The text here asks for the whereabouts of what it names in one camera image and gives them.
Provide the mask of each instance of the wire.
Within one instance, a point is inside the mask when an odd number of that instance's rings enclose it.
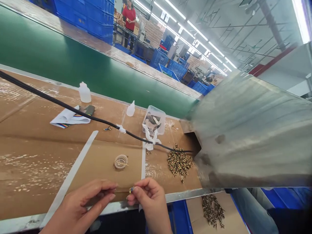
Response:
[[[98,121],[98,122],[101,122],[101,123],[110,125],[110,126],[116,128],[116,129],[120,129],[120,127],[118,127],[117,125],[115,125],[115,124],[113,124],[113,123],[111,123],[111,122],[108,122],[108,121],[106,121],[106,120],[103,120],[103,119],[100,119],[100,118],[97,118],[97,117],[88,115],[88,114],[86,114],[86,113],[84,113],[84,112],[82,112],[82,111],[80,111],[80,110],[77,110],[77,109],[71,107],[70,105],[68,105],[68,104],[66,104],[66,103],[64,103],[64,102],[62,102],[62,101],[60,101],[60,100],[58,100],[58,99],[56,99],[56,98],[54,98],[54,97],[51,97],[51,96],[49,96],[49,95],[47,95],[47,94],[45,94],[45,93],[39,91],[38,89],[35,89],[35,88],[33,88],[33,87],[31,87],[31,86],[29,86],[29,85],[27,85],[27,84],[21,82],[20,80],[18,80],[18,79],[16,79],[16,78],[14,78],[14,77],[12,77],[12,76],[10,76],[10,75],[4,73],[3,71],[0,71],[0,77],[2,77],[3,79],[5,79],[5,80],[7,80],[7,81],[9,81],[9,82],[11,82],[11,83],[13,83],[13,84],[15,84],[15,85],[21,87],[21,88],[23,88],[23,89],[25,89],[25,90],[27,90],[27,91],[29,91],[29,92],[31,92],[31,93],[34,93],[34,94],[36,94],[36,95],[38,95],[38,96],[40,96],[40,97],[42,97],[42,98],[44,98],[44,99],[46,99],[46,100],[49,100],[49,101],[51,101],[51,102],[53,102],[53,103],[55,103],[55,104],[58,104],[58,105],[60,105],[60,106],[62,106],[62,107],[64,107],[64,108],[66,108],[66,109],[68,109],[68,110],[70,110],[70,111],[72,111],[72,112],[74,112],[74,113],[76,113],[76,114],[79,114],[79,115],[84,116],[84,117],[86,117],[86,118],[88,118],[88,119],[91,119],[91,120],[95,120],[95,121]],[[143,142],[146,142],[146,143],[149,143],[149,144],[153,144],[153,142],[148,141],[148,140],[145,140],[145,139],[143,139],[143,138],[140,138],[140,137],[138,137],[138,136],[132,134],[131,132],[129,132],[129,131],[127,131],[127,130],[126,130],[126,133],[127,133],[128,135],[132,136],[132,137],[135,138],[135,139],[138,139],[138,140],[140,140],[140,141],[143,141]],[[191,150],[176,150],[176,149],[171,149],[171,148],[166,147],[166,146],[164,146],[164,145],[162,145],[162,144],[159,144],[159,143],[156,143],[155,145],[161,146],[161,147],[163,147],[163,148],[165,148],[165,149],[168,149],[168,150],[171,150],[171,151],[174,151],[174,152],[183,152],[183,153],[192,152]]]

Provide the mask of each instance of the ceiling light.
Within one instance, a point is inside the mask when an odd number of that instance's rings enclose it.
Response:
[[[218,71],[220,71],[224,76],[227,76],[224,71],[222,71],[220,68],[218,68],[212,61],[210,61],[206,56],[204,56],[205,60],[210,63],[213,67],[215,67]]]
[[[215,50],[216,50],[216,51],[218,51],[218,52],[219,52],[219,54],[221,54],[221,55],[222,55],[222,57],[224,57],[224,54],[222,54],[222,53],[221,53],[221,51],[220,51],[220,50],[218,50],[218,48],[217,48],[217,47],[215,47],[215,45],[214,45],[214,44],[212,44],[211,42],[209,42],[209,44],[210,44],[213,48],[215,48]]]
[[[142,3],[140,3],[138,0],[134,0],[135,3],[137,3],[143,10],[145,10],[147,13],[150,13],[150,10],[147,9]]]
[[[192,26],[206,41],[208,41],[207,37],[205,37],[190,21],[188,21],[188,24]]]
[[[184,20],[186,19],[185,16],[171,3],[169,0],[165,0]]]
[[[237,69],[237,67],[235,67],[235,65],[234,65],[227,57],[225,57],[225,59],[232,65],[232,67],[234,67],[235,69]]]
[[[213,57],[215,57],[220,63],[222,63],[222,61],[214,54],[214,53],[211,53]]]
[[[230,72],[232,71],[227,65],[223,64]]]
[[[189,31],[187,31],[180,23],[178,23],[178,25],[179,25],[184,31],[186,31],[193,39],[195,39],[195,37],[194,37]]]
[[[173,29],[170,28],[169,26],[167,26],[167,29],[168,29],[170,32],[172,32],[175,36],[180,37],[180,36],[179,36],[175,31],[173,31]]]
[[[303,42],[303,44],[306,44],[311,39],[310,39],[307,24],[306,24],[305,12],[303,10],[302,1],[293,0],[292,4],[293,4],[293,9],[294,9],[295,14],[296,14],[296,18],[297,18],[302,42]]]
[[[164,22],[162,22],[161,19],[158,18],[154,13],[151,13],[151,16],[153,18],[155,18],[161,25],[166,26],[166,24]]]
[[[176,23],[176,20],[168,14],[168,12],[166,12],[157,2],[154,2],[156,6],[158,6],[165,14],[167,14],[167,16],[169,16],[175,23]]]

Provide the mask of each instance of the hand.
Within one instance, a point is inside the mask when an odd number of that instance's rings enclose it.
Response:
[[[116,183],[107,180],[93,180],[69,193],[40,233],[84,234],[107,204],[114,199],[117,186]],[[84,206],[95,196],[101,199],[88,211]]]
[[[172,233],[164,189],[152,178],[145,178],[134,185],[133,192],[127,197],[128,204],[142,205],[150,232]]]

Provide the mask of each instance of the green conveyor belt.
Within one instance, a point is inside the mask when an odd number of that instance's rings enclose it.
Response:
[[[0,6],[0,64],[183,118],[198,100]]]

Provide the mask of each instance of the cardboard sheet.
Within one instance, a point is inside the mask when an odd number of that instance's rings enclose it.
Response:
[[[128,157],[128,165],[123,170],[113,167],[117,156]],[[141,179],[142,147],[94,140],[84,157],[67,194],[94,179],[107,179],[118,183],[116,197],[123,201],[129,195],[129,189]]]
[[[77,90],[7,73],[71,106],[84,105]],[[90,104],[95,107],[95,117],[122,124],[131,133],[145,137],[142,122],[146,110],[136,107],[134,116],[129,117],[126,104],[99,96],[92,96]],[[96,121],[65,129],[53,126],[49,123],[63,110],[61,106],[3,79],[0,79],[0,109],[0,220],[46,213],[93,131],[99,131],[97,141],[142,147],[141,141],[117,129],[104,131],[108,126]],[[177,143],[184,149],[194,149],[176,119],[166,118],[165,133],[159,139],[168,147],[173,148]],[[201,188],[195,167],[189,170],[184,184],[178,176],[173,176],[168,169],[168,152],[155,146],[146,155],[146,176],[156,179],[166,193]],[[96,162],[88,163],[92,168],[97,167]]]
[[[226,192],[220,192],[215,194],[219,204],[225,210],[225,219],[222,223],[225,228],[221,228],[218,222],[217,229],[208,224],[207,219],[204,217],[204,211],[202,209],[202,198],[197,197],[186,201],[188,206],[188,214],[192,224],[194,234],[206,234],[206,233],[222,233],[222,234],[248,234],[247,227],[245,226],[240,214],[238,213],[236,206],[231,198],[231,195]]]

